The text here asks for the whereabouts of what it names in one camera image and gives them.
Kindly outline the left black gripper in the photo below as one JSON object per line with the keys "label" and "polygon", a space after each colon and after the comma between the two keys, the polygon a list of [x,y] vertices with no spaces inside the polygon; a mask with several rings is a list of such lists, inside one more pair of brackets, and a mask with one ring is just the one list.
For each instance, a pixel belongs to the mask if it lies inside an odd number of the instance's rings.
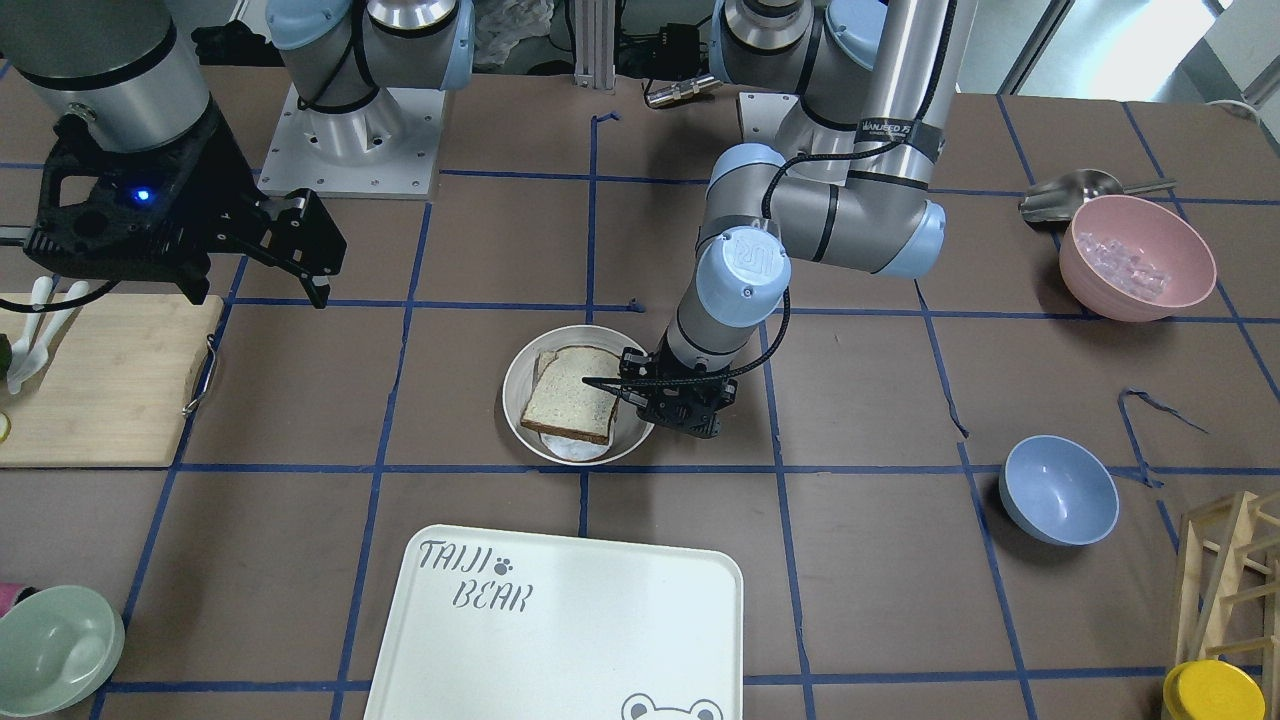
{"label": "left black gripper", "polygon": [[618,374],[620,398],[635,406],[643,421],[701,439],[719,434],[719,411],[737,398],[736,379],[719,378],[701,363],[686,368],[668,348],[646,354],[627,347]]}

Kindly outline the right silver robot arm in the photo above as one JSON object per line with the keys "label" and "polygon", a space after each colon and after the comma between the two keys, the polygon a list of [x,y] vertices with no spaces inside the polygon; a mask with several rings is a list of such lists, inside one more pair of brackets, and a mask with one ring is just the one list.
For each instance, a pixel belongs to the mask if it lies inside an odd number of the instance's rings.
{"label": "right silver robot arm", "polygon": [[317,309],[347,242],[319,183],[260,190],[202,63],[234,44],[291,74],[305,138],[329,163],[371,161],[406,137],[393,88],[452,91],[474,63],[471,1],[270,1],[270,35],[238,20],[182,31],[163,1],[5,1],[3,55],[52,109],[31,228],[32,263],[99,287],[60,302],[37,293],[3,309],[77,309],[122,282],[175,286],[200,305],[215,254],[282,269]]}

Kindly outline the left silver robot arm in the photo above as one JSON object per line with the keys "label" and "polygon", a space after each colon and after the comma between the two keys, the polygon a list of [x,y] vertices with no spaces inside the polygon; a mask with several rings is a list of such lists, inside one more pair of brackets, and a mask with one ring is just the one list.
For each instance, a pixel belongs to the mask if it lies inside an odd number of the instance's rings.
{"label": "left silver robot arm", "polygon": [[740,354],[790,309],[794,261],[916,279],[945,242],[929,199],[974,1],[718,1],[716,78],[788,94],[773,140],[716,161],[694,273],[652,354],[590,386],[699,438],[751,370]]}

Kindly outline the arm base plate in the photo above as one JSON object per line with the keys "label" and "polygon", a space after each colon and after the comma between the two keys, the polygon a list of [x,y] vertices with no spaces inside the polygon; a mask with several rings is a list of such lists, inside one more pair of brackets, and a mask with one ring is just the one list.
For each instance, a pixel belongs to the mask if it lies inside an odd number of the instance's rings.
{"label": "arm base plate", "polygon": [[347,114],[301,110],[291,88],[264,159],[259,188],[283,197],[303,187],[325,199],[428,200],[452,95],[384,88]]}
{"label": "arm base plate", "polygon": [[792,94],[740,92],[737,108],[741,141],[777,149],[780,127],[796,104],[797,97]]}

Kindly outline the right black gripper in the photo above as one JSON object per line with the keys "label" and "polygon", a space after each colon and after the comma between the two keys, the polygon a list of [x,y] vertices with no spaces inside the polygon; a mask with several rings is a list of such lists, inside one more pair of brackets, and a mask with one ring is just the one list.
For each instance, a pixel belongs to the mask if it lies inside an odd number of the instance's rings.
{"label": "right black gripper", "polygon": [[168,143],[111,152],[68,111],[44,167],[23,254],[83,281],[174,284],[192,304],[207,296],[210,258],[239,254],[294,275],[317,309],[330,297],[347,243],[308,188],[270,199],[253,179],[221,110],[210,102]]}

